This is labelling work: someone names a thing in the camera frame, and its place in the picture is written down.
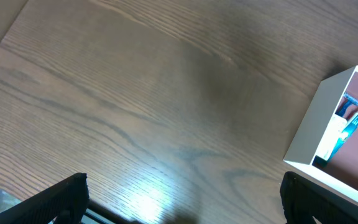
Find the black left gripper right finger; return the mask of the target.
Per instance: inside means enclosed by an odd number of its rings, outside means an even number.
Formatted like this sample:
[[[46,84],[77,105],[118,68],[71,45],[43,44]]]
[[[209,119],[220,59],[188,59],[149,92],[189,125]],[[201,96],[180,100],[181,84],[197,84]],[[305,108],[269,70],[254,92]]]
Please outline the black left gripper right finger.
[[[286,172],[280,196],[287,223],[358,223],[357,207],[295,172]]]

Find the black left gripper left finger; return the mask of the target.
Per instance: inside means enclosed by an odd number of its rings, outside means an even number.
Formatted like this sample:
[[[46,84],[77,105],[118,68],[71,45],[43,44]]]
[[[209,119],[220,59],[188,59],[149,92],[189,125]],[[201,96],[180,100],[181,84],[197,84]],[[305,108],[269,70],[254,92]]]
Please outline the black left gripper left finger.
[[[0,224],[79,224],[90,202],[87,174],[75,173],[0,213]]]

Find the green and white packet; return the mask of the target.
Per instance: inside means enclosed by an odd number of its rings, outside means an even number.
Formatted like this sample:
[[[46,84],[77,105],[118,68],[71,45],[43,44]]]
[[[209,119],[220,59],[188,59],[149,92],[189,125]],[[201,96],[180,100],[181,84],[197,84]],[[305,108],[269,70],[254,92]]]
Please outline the green and white packet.
[[[327,165],[337,140],[346,124],[347,120],[345,118],[333,114],[317,147],[316,156],[313,161],[314,165],[319,167],[324,167]]]

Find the teal toothpaste tube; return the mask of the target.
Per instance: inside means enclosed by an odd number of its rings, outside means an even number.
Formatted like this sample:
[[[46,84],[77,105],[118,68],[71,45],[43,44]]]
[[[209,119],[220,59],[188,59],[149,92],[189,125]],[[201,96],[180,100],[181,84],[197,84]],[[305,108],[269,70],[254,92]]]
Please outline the teal toothpaste tube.
[[[344,129],[340,132],[337,143],[328,159],[328,162],[334,157],[334,155],[340,150],[343,144],[352,136],[352,134],[358,128],[358,111],[356,111],[352,117],[348,120]]]

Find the blue disposable razor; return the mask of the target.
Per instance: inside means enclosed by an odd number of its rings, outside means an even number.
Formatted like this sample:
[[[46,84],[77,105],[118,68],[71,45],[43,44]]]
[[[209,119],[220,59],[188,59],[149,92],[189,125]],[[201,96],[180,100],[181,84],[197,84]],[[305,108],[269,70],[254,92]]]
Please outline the blue disposable razor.
[[[347,109],[351,105],[358,107],[358,100],[346,92],[343,94],[342,98],[344,99],[344,102],[337,109],[336,114],[344,118]]]

